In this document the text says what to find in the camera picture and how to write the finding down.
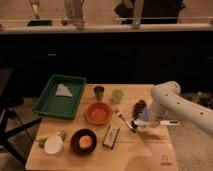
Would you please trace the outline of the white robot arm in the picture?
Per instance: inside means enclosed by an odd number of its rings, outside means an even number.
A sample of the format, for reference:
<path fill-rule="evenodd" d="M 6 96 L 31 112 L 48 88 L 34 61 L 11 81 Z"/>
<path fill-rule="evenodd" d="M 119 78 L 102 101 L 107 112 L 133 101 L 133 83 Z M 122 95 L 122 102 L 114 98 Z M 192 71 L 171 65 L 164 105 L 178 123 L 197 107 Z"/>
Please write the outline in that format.
<path fill-rule="evenodd" d="M 151 105 L 143 110 L 134 123 L 156 127 L 165 121 L 166 113 L 171 110 L 213 137 L 213 110 L 182 98 L 180 92 L 180 85 L 175 81 L 154 85 L 151 88 Z"/>

